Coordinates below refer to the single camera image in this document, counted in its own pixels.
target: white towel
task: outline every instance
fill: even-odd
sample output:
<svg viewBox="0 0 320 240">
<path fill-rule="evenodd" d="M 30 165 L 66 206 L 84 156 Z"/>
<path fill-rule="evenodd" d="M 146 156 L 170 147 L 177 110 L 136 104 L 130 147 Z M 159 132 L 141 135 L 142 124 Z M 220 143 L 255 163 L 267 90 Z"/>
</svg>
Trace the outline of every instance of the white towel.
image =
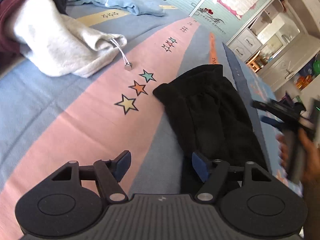
<svg viewBox="0 0 320 240">
<path fill-rule="evenodd" d="M 89 77 L 109 64 L 123 47 L 120 34 L 106 34 L 58 12 L 53 0 L 26 0 L 7 20 L 7 35 L 20 52 L 48 76 Z"/>
</svg>

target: bedsheet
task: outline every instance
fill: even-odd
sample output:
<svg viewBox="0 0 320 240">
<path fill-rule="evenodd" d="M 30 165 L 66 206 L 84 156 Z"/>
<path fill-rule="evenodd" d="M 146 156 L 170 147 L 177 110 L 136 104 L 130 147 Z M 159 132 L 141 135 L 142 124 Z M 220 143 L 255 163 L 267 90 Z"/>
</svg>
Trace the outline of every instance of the bedsheet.
<svg viewBox="0 0 320 240">
<path fill-rule="evenodd" d="M 127 149 L 132 164 L 120 183 L 126 193 L 178 193 L 183 154 L 152 91 L 202 64 L 223 65 L 245 103 L 269 171 L 299 193 L 278 164 L 277 130 L 261 123 L 265 113 L 249 105 L 274 98 L 270 88 L 196 20 L 162 0 L 143 1 L 162 6 L 166 15 L 67 7 L 71 17 L 94 29 L 124 35 L 131 71 L 118 55 L 88 79 L 52 78 L 25 60 L 0 80 L 0 239 L 22 236 L 16 202 L 70 160 L 92 165 Z M 83 185 L 93 189 L 89 182 Z"/>
</svg>

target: orange star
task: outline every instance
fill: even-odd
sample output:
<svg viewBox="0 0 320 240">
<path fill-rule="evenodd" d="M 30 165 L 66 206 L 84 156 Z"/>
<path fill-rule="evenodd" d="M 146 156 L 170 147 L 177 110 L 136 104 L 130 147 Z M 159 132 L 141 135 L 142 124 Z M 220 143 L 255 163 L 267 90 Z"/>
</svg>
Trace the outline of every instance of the orange star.
<svg viewBox="0 0 320 240">
<path fill-rule="evenodd" d="M 134 89 L 137 92 L 137 96 L 139 96 L 141 93 L 144 93 L 147 95 L 147 92 L 145 92 L 144 87 L 146 85 L 139 85 L 135 80 L 134 80 L 134 86 L 130 86 L 129 88 Z"/>
</svg>

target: black device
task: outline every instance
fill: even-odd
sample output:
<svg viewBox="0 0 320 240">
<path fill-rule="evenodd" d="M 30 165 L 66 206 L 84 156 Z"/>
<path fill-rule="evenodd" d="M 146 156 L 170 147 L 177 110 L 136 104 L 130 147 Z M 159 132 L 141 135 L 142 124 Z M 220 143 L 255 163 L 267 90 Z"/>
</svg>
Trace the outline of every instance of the black device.
<svg viewBox="0 0 320 240">
<path fill-rule="evenodd" d="M 271 117 L 262 117 L 261 121 L 268 123 L 280 130 L 288 146 L 288 161 L 285 171 L 287 179 L 299 184 L 305 168 L 305 150 L 298 139 L 298 129 L 303 128 L 308 138 L 313 141 L 320 113 L 320 101 L 314 100 L 309 119 L 300 116 L 301 107 L 295 108 L 283 103 L 269 100 L 268 102 L 252 101 L 252 107 L 267 111 L 282 122 Z"/>
<path fill-rule="evenodd" d="M 298 240 L 307 216 L 303 199 L 253 162 L 233 167 L 193 153 L 203 187 L 190 195 L 135 194 L 118 182 L 131 164 L 124 151 L 92 166 L 70 161 L 18 201 L 23 240 Z M 95 180 L 100 197 L 81 186 Z M 228 193 L 228 181 L 242 186 Z"/>
</svg>

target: light blue cloth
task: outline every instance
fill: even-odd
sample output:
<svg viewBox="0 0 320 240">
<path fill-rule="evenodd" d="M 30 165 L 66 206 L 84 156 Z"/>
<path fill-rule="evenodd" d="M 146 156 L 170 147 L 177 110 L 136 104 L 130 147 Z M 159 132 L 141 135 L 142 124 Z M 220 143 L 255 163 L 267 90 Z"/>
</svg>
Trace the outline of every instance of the light blue cloth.
<svg viewBox="0 0 320 240">
<path fill-rule="evenodd" d="M 141 0 L 68 0 L 67 5 L 82 5 L 84 3 L 93 3 L 99 7 L 125 10 L 133 15 L 165 15 L 164 10 L 159 5 L 151 2 L 145 3 Z"/>
</svg>

